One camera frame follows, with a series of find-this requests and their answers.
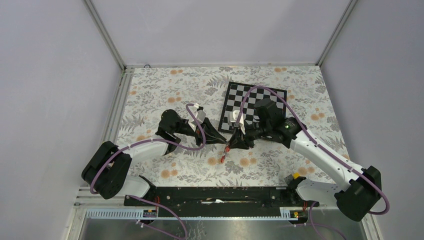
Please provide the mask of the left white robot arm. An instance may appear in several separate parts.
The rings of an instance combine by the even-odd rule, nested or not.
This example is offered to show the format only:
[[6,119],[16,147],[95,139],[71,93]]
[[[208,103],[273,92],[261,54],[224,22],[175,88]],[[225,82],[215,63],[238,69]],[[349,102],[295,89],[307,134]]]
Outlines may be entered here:
[[108,200],[115,196],[135,196],[144,206],[152,204],[155,192],[143,176],[130,176],[130,167],[168,155],[177,148],[199,151],[205,145],[226,144],[227,140],[212,126],[202,108],[184,119],[173,109],[165,110],[158,129],[150,138],[119,147],[105,141],[81,173],[91,194]]

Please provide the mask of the metal keyring holder red handle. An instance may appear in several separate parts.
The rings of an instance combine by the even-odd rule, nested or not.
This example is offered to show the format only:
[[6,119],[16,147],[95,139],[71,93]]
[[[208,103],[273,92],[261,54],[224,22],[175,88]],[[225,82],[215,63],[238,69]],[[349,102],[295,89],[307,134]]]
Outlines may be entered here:
[[229,153],[229,151],[231,150],[231,148],[230,148],[230,144],[227,142],[226,143],[226,145],[225,145],[225,147],[224,147],[224,149],[223,149],[223,151],[222,151],[222,156],[221,156],[221,158],[220,158],[220,160],[219,160],[219,162],[221,163],[221,164],[223,164],[224,163],[224,161],[225,161],[225,159],[226,159],[226,156],[227,156],[227,154]]

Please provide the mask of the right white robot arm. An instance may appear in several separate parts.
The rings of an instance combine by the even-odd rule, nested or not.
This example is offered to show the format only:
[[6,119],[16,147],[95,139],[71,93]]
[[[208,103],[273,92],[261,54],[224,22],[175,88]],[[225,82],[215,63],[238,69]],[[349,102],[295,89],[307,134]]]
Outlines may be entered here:
[[252,149],[256,140],[268,139],[304,156],[323,170],[333,184],[302,177],[288,184],[287,201],[299,206],[304,201],[336,206],[346,217],[359,222],[382,198],[380,171],[364,168],[329,149],[295,117],[284,117],[276,103],[262,99],[254,105],[258,122],[242,123],[233,132],[228,149]]

